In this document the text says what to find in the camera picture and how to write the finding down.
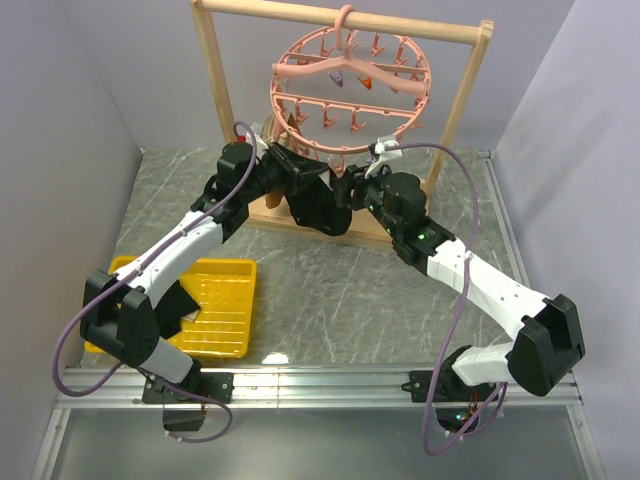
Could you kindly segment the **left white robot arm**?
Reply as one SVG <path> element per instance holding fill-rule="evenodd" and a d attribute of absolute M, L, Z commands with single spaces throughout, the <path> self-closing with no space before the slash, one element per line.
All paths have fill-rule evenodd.
<path fill-rule="evenodd" d="M 197 363 L 167 339 L 199 308 L 180 276 L 242 226 L 251 202 L 271 192 L 298 194 L 328 177 L 326 163 L 279 144 L 263 154 L 248 143 L 226 145 L 203 193 L 169 233 L 114 273 L 90 276 L 81 337 L 127 366 L 164 378 L 176 400 L 192 401 L 202 388 Z"/>

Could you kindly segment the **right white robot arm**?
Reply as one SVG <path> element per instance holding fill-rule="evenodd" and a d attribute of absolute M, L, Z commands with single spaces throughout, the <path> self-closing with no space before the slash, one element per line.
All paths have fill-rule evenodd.
<path fill-rule="evenodd" d="M 365 209 L 378 221 L 407 265 L 464 294 L 508 335 L 507 343 L 463 347 L 444 360 L 439 381 L 448 397 L 460 400 L 476 385 L 503 382 L 545 396 L 585 356 L 575 303 L 531 290 L 468 250 L 427 215 L 416 176 L 350 167 L 330 185 L 339 206 Z"/>

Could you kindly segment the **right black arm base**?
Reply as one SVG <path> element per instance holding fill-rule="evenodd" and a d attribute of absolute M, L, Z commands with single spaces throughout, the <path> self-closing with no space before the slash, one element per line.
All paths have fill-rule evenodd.
<path fill-rule="evenodd" d="M 401 385 L 401 390 L 408 393 L 413 403 L 425 403 L 429 386 L 433 376 L 432 370 L 412 370 L 408 381 Z M 497 401 L 491 416 L 482 420 L 476 418 L 465 431 L 466 435 L 473 435 L 482 431 L 501 413 L 506 397 L 506 384 L 483 383 L 467 386 L 449 371 L 443 371 L 438 377 L 433 401 L 435 403 L 462 403 L 460 408 L 436 408 L 435 417 L 438 425 L 446 434 L 459 432 L 488 399 Z"/>

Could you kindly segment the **pink round clip hanger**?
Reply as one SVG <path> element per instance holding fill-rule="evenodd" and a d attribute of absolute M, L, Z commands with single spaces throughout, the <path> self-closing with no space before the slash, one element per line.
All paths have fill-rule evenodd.
<path fill-rule="evenodd" d="M 345 22 L 346 4 L 333 25 L 314 30 L 273 64 L 269 97 L 294 152 L 326 161 L 336 174 L 349 155 L 367 148 L 370 135 L 402 135 L 419 125 L 431 93 L 432 71 L 421 47 L 403 35 L 369 34 L 362 45 Z"/>

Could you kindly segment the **black underwear beige waistband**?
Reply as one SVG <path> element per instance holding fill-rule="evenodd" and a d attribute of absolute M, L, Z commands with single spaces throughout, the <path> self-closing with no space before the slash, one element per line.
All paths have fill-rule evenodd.
<path fill-rule="evenodd" d="M 284 197 L 291 217 L 300 227 L 337 237 L 345 234 L 351 225 L 352 217 L 340 219 L 334 216 L 334 192 L 319 177 L 308 180 L 294 191 L 287 191 Z"/>

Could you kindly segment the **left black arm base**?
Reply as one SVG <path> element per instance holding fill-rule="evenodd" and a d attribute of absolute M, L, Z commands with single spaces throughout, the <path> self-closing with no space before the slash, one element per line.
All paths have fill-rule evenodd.
<path fill-rule="evenodd" d="M 234 417 L 229 404 L 233 389 L 231 372 L 198 372 L 180 384 L 147 375 L 141 403 L 162 408 L 162 426 L 167 437 L 182 443 L 206 443 L 221 438 L 231 429 Z M 201 430 L 210 407 L 218 407 L 226 414 L 220 431 L 202 438 L 186 436 Z"/>

